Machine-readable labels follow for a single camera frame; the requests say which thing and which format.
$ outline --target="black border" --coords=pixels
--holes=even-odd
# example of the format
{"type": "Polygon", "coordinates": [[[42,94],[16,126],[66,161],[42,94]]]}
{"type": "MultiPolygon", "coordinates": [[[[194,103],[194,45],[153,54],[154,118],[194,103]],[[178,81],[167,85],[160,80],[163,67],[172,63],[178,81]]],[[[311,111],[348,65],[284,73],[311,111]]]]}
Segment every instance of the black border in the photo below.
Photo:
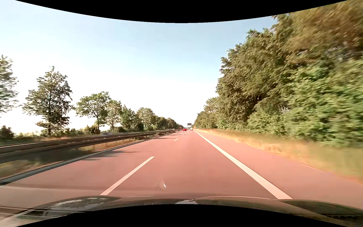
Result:
{"type": "Polygon", "coordinates": [[[111,2],[111,1],[18,1],[41,7],[95,17],[156,23],[207,23],[236,21],[291,13],[344,1],[238,1],[223,2],[111,2]]]}

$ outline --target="highway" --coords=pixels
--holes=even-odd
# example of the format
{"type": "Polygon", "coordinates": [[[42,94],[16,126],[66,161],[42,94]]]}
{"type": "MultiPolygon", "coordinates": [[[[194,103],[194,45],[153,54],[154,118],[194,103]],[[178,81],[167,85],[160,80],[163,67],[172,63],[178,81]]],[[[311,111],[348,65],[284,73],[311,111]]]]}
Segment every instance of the highway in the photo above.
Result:
{"type": "Polygon", "coordinates": [[[179,131],[0,186],[0,206],[166,193],[313,199],[363,209],[363,186],[353,180],[202,131],[179,131]]]}

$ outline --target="dry grass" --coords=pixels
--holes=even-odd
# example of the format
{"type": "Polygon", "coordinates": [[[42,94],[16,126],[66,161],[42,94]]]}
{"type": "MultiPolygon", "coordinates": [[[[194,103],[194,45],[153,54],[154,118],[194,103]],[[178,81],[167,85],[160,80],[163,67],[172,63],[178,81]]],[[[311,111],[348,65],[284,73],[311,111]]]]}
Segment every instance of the dry grass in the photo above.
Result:
{"type": "Polygon", "coordinates": [[[232,130],[197,130],[231,139],[238,143],[245,143],[251,147],[297,160],[320,170],[355,179],[363,184],[363,149],[360,148],[335,148],[296,139],[232,130]]]}
{"type": "Polygon", "coordinates": [[[44,157],[43,157],[43,156],[38,156],[38,154],[35,154],[32,156],[29,156],[29,158],[27,158],[25,160],[16,160],[16,161],[12,161],[12,162],[2,163],[2,164],[0,164],[0,179],[11,177],[13,175],[24,173],[24,172],[34,170],[37,168],[41,168],[43,166],[48,166],[48,165],[51,165],[54,163],[71,160],[73,158],[82,157],[82,156],[92,154],[95,152],[100,152],[100,151],[107,150],[110,148],[126,145],[129,143],[133,143],[133,142],[137,142],[137,141],[141,141],[141,140],[145,140],[145,139],[154,138],[157,136],[158,135],[152,135],[152,136],[147,136],[147,137],[139,137],[139,138],[135,138],[135,139],[125,139],[125,140],[120,140],[120,141],[114,141],[114,142],[101,143],[101,144],[96,144],[96,145],[87,146],[87,147],[81,147],[78,149],[71,149],[71,150],[64,151],[64,152],[59,151],[56,153],[50,153],[47,155],[47,157],[46,157],[46,155],[44,155],[44,157]]]}

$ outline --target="bush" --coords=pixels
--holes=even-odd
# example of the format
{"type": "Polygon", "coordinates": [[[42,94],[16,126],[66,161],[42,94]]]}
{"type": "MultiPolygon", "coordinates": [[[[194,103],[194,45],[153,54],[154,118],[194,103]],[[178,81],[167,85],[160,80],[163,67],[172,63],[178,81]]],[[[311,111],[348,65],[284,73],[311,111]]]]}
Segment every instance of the bush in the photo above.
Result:
{"type": "Polygon", "coordinates": [[[119,127],[114,127],[113,132],[127,132],[127,130],[125,130],[123,127],[119,126],[119,127]]]}
{"type": "Polygon", "coordinates": [[[135,130],[144,131],[144,123],[142,122],[137,123],[137,125],[135,126],[135,130]]]}
{"type": "Polygon", "coordinates": [[[15,133],[12,132],[11,128],[7,128],[5,125],[0,128],[0,141],[12,140],[15,133]]]}

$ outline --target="grass verge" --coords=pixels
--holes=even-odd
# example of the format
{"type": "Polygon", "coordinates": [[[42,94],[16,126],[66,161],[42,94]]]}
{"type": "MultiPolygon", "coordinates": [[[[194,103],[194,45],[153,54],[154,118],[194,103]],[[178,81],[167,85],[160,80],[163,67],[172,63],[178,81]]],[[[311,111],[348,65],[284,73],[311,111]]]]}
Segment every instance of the grass verge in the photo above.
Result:
{"type": "Polygon", "coordinates": [[[351,178],[363,184],[363,148],[336,148],[270,135],[223,129],[196,129],[300,161],[307,166],[351,178]]]}

